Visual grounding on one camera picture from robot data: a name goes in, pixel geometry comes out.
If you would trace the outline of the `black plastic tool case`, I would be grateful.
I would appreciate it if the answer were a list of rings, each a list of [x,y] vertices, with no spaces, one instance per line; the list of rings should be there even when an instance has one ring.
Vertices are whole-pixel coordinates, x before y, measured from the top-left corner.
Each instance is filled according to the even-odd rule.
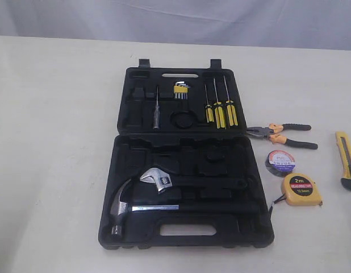
[[[236,108],[238,125],[227,118],[223,76]],[[222,103],[226,128],[216,127],[213,78]],[[190,85],[188,99],[174,98],[177,81]],[[214,122],[206,120],[208,99]],[[160,128],[153,129],[156,86]],[[208,68],[156,68],[141,59],[126,70],[107,186],[99,223],[98,241],[105,249],[170,246],[267,247],[274,240],[268,205],[235,76],[219,59]],[[162,193],[154,184],[141,182],[150,168],[178,176],[245,179],[244,189],[173,187]],[[259,213],[186,213],[180,211],[129,212],[122,236],[111,234],[110,207],[120,186],[131,182],[122,194],[130,205],[190,204],[194,202],[255,202]]]

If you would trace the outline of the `black electrical tape roll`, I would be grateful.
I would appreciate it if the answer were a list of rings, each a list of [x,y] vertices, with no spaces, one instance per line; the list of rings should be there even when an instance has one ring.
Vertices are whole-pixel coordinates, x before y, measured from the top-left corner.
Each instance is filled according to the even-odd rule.
[[[296,167],[294,157],[286,151],[271,151],[265,160],[266,169],[275,176],[285,177]]]

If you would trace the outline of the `yellow measuring tape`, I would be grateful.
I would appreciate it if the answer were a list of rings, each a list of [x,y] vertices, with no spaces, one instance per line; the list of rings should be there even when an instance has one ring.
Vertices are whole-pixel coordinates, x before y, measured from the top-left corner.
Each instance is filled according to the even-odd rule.
[[[290,173],[281,184],[282,195],[269,208],[272,214],[275,204],[285,201],[291,206],[322,206],[323,199],[316,183],[302,173]]]

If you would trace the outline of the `yellow utility knife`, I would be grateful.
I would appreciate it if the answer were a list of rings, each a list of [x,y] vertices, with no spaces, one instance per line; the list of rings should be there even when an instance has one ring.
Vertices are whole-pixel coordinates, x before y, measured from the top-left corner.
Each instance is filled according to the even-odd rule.
[[[341,184],[346,190],[351,191],[351,144],[349,137],[343,131],[337,131],[335,136],[343,166]]]

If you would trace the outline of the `grey voltage tester screwdriver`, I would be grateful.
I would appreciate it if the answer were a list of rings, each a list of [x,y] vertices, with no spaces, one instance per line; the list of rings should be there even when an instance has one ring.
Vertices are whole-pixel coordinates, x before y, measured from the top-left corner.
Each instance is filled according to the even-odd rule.
[[[155,108],[154,108],[154,114],[153,114],[153,129],[159,129],[160,128],[160,105],[158,101],[158,86],[156,86],[156,103],[155,103]]]

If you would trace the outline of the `left yellow black screwdriver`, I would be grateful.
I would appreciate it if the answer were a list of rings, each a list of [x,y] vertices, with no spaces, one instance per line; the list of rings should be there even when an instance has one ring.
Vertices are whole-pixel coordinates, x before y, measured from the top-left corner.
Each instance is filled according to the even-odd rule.
[[[214,122],[214,115],[212,112],[212,106],[211,106],[209,99],[208,99],[207,84],[204,84],[204,91],[205,91],[205,97],[206,97],[206,106],[205,106],[206,120],[207,120],[207,123]]]

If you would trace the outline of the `yellow black screwdriver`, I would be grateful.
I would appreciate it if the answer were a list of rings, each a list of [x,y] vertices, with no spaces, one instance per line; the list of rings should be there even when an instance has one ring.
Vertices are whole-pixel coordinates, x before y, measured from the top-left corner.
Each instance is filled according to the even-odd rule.
[[[206,106],[205,106],[206,120],[207,120],[207,123],[214,122],[214,115],[212,112],[212,106],[211,106],[209,99],[208,99],[207,84],[204,84],[204,91],[205,91],[205,97],[206,97]]]
[[[217,91],[216,79],[215,78],[213,78],[213,86],[214,86],[215,98],[216,98],[216,101],[214,103],[216,127],[218,129],[224,129],[224,128],[226,128],[224,111],[223,111],[222,103],[221,103],[221,101],[219,100],[219,97],[218,97],[218,91]]]
[[[237,121],[237,115],[236,115],[236,108],[233,104],[233,101],[230,98],[227,80],[225,76],[223,76],[223,81],[224,81],[225,91],[227,95],[227,100],[225,102],[225,105],[227,109],[228,124],[230,127],[237,126],[238,121]]]

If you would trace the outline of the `yellow hex key set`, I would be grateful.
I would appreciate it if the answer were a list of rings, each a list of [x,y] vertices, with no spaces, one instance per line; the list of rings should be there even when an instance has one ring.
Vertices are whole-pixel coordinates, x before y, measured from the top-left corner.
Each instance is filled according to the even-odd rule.
[[[187,100],[190,85],[185,81],[177,81],[173,86],[174,98],[177,100]]]

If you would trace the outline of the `middle yellow black screwdriver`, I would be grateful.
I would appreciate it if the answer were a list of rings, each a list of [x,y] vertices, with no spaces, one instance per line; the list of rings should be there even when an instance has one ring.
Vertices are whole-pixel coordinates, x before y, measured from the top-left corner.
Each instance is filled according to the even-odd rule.
[[[219,100],[219,97],[218,97],[218,91],[217,91],[216,79],[215,78],[213,78],[213,86],[214,86],[215,98],[216,98],[216,101],[214,103],[216,127],[218,129],[224,129],[224,128],[226,128],[224,111],[223,111],[222,103],[221,103],[221,101]]]

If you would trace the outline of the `right yellow black screwdriver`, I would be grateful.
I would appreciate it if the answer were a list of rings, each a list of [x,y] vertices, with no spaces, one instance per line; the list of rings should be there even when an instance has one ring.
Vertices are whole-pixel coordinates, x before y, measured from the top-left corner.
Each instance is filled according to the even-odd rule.
[[[223,76],[223,81],[224,81],[225,91],[227,95],[227,100],[225,102],[225,105],[227,109],[228,124],[230,127],[237,126],[238,121],[237,121],[237,115],[236,115],[236,108],[233,104],[233,101],[230,98],[227,80],[225,76]]]

